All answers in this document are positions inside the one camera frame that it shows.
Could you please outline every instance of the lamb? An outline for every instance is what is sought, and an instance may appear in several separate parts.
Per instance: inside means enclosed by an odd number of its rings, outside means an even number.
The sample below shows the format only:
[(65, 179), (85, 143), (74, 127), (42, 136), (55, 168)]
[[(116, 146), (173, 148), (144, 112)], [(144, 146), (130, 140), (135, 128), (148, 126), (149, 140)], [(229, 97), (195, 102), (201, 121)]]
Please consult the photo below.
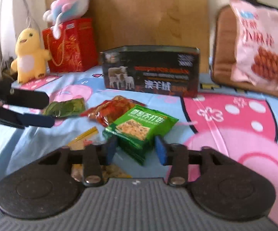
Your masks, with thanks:
[(134, 89), (135, 88), (135, 82), (134, 78), (132, 76), (127, 76), (127, 74), (122, 74), (125, 80), (126, 89)]
[(116, 75), (117, 79), (118, 79), (118, 82), (121, 84), (121, 88), (124, 88), (124, 75), (127, 76), (127, 74), (118, 74)]
[(118, 79), (118, 77), (117, 77), (117, 76), (111, 76), (111, 77), (109, 77), (109, 87), (110, 87), (110, 88), (114, 88), (114, 83), (116, 83), (116, 87), (117, 87), (118, 89), (120, 89), (120, 88), (119, 88), (120, 80)]
[(109, 68), (108, 69), (108, 77), (115, 77), (118, 74), (127, 74), (127, 67), (120, 66), (118, 68)]

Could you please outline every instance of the yellow plush toy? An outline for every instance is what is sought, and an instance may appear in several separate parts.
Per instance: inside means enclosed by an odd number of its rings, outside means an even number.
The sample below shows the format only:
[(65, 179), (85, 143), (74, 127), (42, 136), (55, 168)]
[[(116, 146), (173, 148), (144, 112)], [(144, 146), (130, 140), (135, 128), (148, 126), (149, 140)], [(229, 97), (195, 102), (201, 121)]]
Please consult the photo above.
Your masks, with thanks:
[(41, 49), (37, 30), (26, 28), (20, 33), (15, 54), (17, 59), (12, 62), (11, 69), (18, 72), (18, 83), (45, 76), (46, 61), (51, 59), (51, 54), (47, 49)]

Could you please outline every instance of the blue bed sheet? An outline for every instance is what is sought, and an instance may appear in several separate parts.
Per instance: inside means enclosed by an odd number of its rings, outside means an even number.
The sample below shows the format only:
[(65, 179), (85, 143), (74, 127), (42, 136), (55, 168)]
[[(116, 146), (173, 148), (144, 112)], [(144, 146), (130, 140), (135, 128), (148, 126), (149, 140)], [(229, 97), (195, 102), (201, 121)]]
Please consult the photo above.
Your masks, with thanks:
[[(63, 74), (37, 90), (46, 92), (51, 101), (83, 97), (86, 107), (122, 95), (178, 118), (179, 122), (165, 136), (165, 140), (184, 143), (194, 150), (211, 146), (267, 177), (277, 193), (270, 218), (278, 224), (278, 99), (215, 85), (208, 74), (200, 75), (200, 92), (195, 99), (107, 90), (101, 67), (84, 73)], [(39, 113), (14, 106), (10, 109), (21, 113)], [(0, 125), (0, 180), (66, 145), (93, 126), (102, 132), (100, 124), (86, 117), (56, 121), (50, 129), (27, 127), (19, 130)], [(132, 177), (166, 178), (170, 169), (160, 165), (155, 152), (149, 153), (144, 166), (140, 166), (119, 149), (113, 162)], [(189, 180), (198, 176), (198, 167), (190, 166)]]

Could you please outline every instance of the red gift bag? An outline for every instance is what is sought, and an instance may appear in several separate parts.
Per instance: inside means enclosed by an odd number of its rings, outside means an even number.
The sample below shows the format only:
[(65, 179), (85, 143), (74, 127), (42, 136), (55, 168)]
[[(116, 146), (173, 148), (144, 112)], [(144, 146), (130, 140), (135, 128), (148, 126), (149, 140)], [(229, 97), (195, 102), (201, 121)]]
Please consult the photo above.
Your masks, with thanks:
[(98, 64), (91, 18), (64, 22), (59, 29), (61, 36), (58, 40), (50, 28), (42, 31), (45, 48), (52, 55), (48, 61), (50, 72), (84, 72)]

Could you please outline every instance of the robotic arm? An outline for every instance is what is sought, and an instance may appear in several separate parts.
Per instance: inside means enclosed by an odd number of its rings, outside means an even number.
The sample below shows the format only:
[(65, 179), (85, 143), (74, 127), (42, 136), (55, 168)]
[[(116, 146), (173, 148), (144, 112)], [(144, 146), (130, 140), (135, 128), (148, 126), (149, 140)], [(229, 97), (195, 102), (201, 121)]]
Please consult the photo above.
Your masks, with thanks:
[[(43, 109), (49, 104), (44, 92), (11, 88), (11, 84), (0, 81), (0, 102), (2, 104)], [(26, 126), (52, 127), (54, 119), (50, 116), (21, 114), (0, 106), (0, 124), (24, 129)]]

